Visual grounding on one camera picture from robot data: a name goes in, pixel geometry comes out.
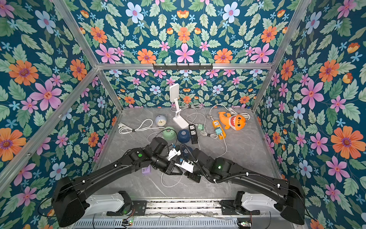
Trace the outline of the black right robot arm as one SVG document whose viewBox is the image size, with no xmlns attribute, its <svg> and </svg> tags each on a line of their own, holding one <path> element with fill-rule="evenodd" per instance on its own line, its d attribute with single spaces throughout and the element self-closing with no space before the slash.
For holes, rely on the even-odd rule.
<svg viewBox="0 0 366 229">
<path fill-rule="evenodd" d="M 193 171 L 188 177 L 199 183 L 201 177 L 213 184 L 231 182 L 241 185 L 275 201 L 274 208 L 287 221 L 305 224 L 305 192 L 296 178 L 289 180 L 269 177 L 226 159 L 212 158 L 199 149 L 190 151 L 181 148 L 183 158 L 193 163 Z"/>
</svg>

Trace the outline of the teal USB charger adapter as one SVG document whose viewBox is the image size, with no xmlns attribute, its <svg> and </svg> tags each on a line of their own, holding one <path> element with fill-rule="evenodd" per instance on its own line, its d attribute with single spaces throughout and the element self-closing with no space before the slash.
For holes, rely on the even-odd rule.
<svg viewBox="0 0 366 229">
<path fill-rule="evenodd" d="M 223 131 L 222 131 L 222 129 L 220 128 L 220 127 L 217 127 L 216 129 L 215 129 L 215 132 L 216 132 L 216 134 L 219 136 L 219 135 L 223 135 Z"/>
</svg>

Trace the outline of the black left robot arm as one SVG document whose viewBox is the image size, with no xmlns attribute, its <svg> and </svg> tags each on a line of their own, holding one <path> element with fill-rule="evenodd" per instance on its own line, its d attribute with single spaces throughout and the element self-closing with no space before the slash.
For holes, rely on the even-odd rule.
<svg viewBox="0 0 366 229">
<path fill-rule="evenodd" d="M 162 157 L 161 153 L 168 143 L 161 137 L 155 137 L 143 148 L 133 148 L 115 162 L 92 172 L 89 175 L 71 179 L 64 177 L 57 182 L 51 205 L 60 227 L 67 227 L 86 215 L 93 206 L 90 197 L 101 188 L 115 180 L 152 166 L 167 175 L 182 175 L 175 161 Z"/>
</svg>

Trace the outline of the dark blue meat grinder front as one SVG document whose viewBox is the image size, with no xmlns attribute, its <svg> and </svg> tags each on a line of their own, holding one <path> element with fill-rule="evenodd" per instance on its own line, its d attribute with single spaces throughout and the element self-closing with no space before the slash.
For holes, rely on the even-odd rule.
<svg viewBox="0 0 366 229">
<path fill-rule="evenodd" d="M 183 154 L 183 156 L 185 158 L 190 158 L 190 153 L 189 152 L 192 152 L 193 149 L 185 144 L 181 144 L 180 145 L 180 151 L 181 153 Z"/>
</svg>

